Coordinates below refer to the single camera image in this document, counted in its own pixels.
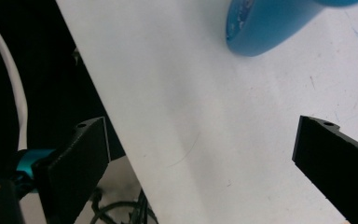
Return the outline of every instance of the white surface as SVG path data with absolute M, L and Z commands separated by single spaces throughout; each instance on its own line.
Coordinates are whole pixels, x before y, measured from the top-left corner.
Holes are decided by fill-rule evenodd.
M 256 58 L 229 0 L 58 0 L 160 223 L 342 223 L 291 161 L 300 115 L 358 140 L 358 6 Z
M 21 212 L 26 224 L 46 224 L 39 195 L 29 193 L 20 200 Z

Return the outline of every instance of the blue handle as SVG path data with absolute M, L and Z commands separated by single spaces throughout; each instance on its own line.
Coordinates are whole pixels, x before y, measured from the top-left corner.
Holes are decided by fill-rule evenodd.
M 233 0 L 227 15 L 227 45 L 235 53 L 256 56 L 293 35 L 325 6 L 358 0 Z

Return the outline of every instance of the black cable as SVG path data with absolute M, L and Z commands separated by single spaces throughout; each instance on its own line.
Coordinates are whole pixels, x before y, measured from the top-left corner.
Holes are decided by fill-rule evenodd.
M 130 217 L 130 224 L 141 224 L 143 219 L 142 217 L 145 216 L 145 199 L 146 199 L 146 196 L 145 196 L 145 193 L 144 191 L 141 189 L 141 192 L 139 193 L 139 196 L 138 196 L 138 208 L 137 209 L 134 209 L 132 214 L 131 214 L 131 217 Z
M 144 196 L 144 199 L 143 199 L 143 201 L 140 203 L 140 206 L 141 206 L 141 218 L 142 218 L 142 217 L 144 218 L 143 224 L 147 224 L 147 213 L 146 213 L 146 211 L 147 211 L 147 209 L 148 209 L 148 207 L 147 207 L 147 198 L 146 198 L 146 195 L 145 195 L 145 193 L 144 193 L 143 190 L 142 190 L 142 194 L 143 194 L 143 196 Z
M 98 213 L 95 214 L 95 216 L 92 218 L 90 224 L 95 224 L 97 222 L 97 220 L 103 215 L 105 214 L 106 212 L 110 211 L 110 210 L 113 210 L 115 208 L 118 208 L 118 207 L 132 207 L 134 209 L 137 209 L 139 208 L 139 204 L 138 203 L 133 203 L 133 202 L 118 202 L 118 203 L 111 203 L 109 205 L 107 205 L 106 207 L 103 207 L 100 209 L 100 211 Z M 155 222 L 158 224 L 158 221 L 157 221 L 157 217 L 156 215 L 154 214 L 154 212 L 150 209 L 150 208 L 147 208 L 147 214 L 153 218 L 153 220 L 155 220 Z
M 92 195 L 91 195 L 91 200 L 92 200 L 91 208 L 92 208 L 92 211 L 94 211 L 95 214 L 100 212 L 99 202 L 100 202 L 102 197 L 103 197 L 103 194 L 102 194 L 102 191 L 100 189 L 96 189 L 96 190 L 94 190 L 94 192 L 92 192 Z M 102 214 L 99 218 L 102 221 L 104 221 L 105 223 L 107 223 L 107 224 L 117 224 L 107 214 Z

